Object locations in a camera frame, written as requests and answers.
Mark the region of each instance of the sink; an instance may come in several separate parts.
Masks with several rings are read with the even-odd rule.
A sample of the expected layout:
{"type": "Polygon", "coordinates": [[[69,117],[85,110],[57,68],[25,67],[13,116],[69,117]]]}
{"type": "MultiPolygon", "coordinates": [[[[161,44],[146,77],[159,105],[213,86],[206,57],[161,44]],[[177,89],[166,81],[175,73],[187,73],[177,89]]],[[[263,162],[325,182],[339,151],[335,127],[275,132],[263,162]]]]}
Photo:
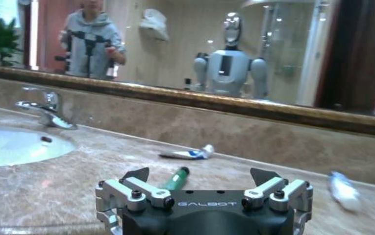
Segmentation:
{"type": "Polygon", "coordinates": [[[0,166],[41,162],[74,149],[70,141],[45,132],[0,127],[0,166]]]}

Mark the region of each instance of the mirror frame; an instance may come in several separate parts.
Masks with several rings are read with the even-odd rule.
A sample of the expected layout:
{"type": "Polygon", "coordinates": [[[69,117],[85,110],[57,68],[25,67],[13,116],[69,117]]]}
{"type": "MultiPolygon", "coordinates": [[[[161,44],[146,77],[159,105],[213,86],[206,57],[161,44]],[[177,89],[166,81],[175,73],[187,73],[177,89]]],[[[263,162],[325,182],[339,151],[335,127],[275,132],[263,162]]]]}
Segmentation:
{"type": "Polygon", "coordinates": [[[375,135],[375,116],[0,67],[0,79],[375,135]]]}

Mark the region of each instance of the chrome faucet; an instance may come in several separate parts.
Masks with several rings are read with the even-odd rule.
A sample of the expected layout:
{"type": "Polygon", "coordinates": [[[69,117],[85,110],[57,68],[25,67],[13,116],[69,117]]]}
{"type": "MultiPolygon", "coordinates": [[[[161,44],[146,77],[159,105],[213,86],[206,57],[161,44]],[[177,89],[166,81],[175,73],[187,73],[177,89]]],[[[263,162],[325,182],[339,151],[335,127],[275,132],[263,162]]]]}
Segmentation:
{"type": "Polygon", "coordinates": [[[46,89],[35,87],[25,87],[23,90],[43,92],[46,104],[39,104],[31,101],[19,101],[15,105],[25,110],[39,111],[42,113],[39,120],[41,124],[66,130],[77,130],[77,125],[67,121],[67,119],[65,118],[61,95],[54,91],[49,91],[46,89]]]}

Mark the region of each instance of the marble countertop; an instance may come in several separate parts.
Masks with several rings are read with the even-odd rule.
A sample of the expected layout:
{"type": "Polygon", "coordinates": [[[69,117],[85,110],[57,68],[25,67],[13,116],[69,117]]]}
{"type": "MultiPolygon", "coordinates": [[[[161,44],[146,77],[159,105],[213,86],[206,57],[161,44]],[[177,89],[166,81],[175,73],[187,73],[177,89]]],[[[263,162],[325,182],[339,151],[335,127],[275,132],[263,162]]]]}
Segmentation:
{"type": "Polygon", "coordinates": [[[185,148],[85,126],[77,131],[45,128],[35,116],[2,109],[0,125],[45,131],[77,144],[77,150],[59,158],[0,167],[0,234],[106,234],[95,217],[98,181],[150,167],[149,182],[159,185],[181,166],[191,169],[186,189],[254,188],[251,167],[275,171],[290,181],[307,180],[314,204],[305,234],[375,234],[374,185],[355,183],[365,206],[354,214],[333,201],[326,175],[219,154],[207,161],[162,159],[162,151],[185,148]]]}

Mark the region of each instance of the shower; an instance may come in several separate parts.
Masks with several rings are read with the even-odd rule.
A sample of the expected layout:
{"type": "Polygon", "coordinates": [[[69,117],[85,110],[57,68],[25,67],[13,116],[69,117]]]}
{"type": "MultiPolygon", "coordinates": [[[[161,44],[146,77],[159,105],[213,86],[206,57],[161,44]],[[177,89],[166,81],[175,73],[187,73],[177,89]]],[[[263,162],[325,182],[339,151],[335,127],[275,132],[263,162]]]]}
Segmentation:
{"type": "Polygon", "coordinates": [[[269,100],[310,105],[309,82],[317,74],[321,32],[326,7],[333,0],[247,0],[242,8],[265,11],[261,25],[259,57],[269,63],[269,100]]]}

